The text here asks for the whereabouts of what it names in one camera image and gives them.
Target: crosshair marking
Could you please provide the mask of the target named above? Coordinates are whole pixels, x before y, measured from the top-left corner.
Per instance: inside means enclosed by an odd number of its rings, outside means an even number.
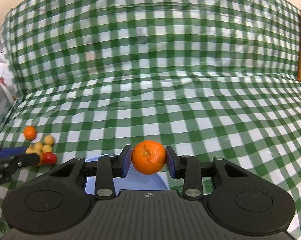
[[[150,198],[152,197],[154,194],[150,193],[150,192],[147,192],[146,194],[144,194],[145,197],[147,198]]]

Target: red ball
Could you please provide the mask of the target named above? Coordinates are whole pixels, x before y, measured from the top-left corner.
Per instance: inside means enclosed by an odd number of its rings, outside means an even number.
[[[52,152],[46,152],[43,156],[43,162],[48,165],[53,165],[57,162],[57,157]]]

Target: black gripper base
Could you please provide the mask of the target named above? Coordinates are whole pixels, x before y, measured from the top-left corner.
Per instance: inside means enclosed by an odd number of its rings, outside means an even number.
[[[111,200],[97,201],[80,223],[62,232],[29,235],[11,229],[2,240],[292,240],[282,231],[270,236],[245,236],[217,224],[199,201],[175,190],[122,190]]]

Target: mandarin orange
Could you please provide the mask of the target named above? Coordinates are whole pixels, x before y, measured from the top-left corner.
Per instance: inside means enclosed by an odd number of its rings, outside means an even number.
[[[143,141],[132,151],[132,163],[140,173],[151,175],[159,172],[166,163],[165,148],[155,141]]]
[[[37,136],[37,131],[34,126],[27,126],[24,129],[24,136],[28,141],[32,141]]]

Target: metal screw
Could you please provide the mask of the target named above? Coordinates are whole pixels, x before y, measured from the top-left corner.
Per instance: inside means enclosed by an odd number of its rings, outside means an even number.
[[[195,189],[195,188],[190,188],[190,189],[185,191],[185,194],[188,197],[198,197],[200,195],[200,191],[198,189]]]
[[[101,188],[97,191],[97,195],[101,197],[109,197],[112,193],[113,191],[109,188]]]

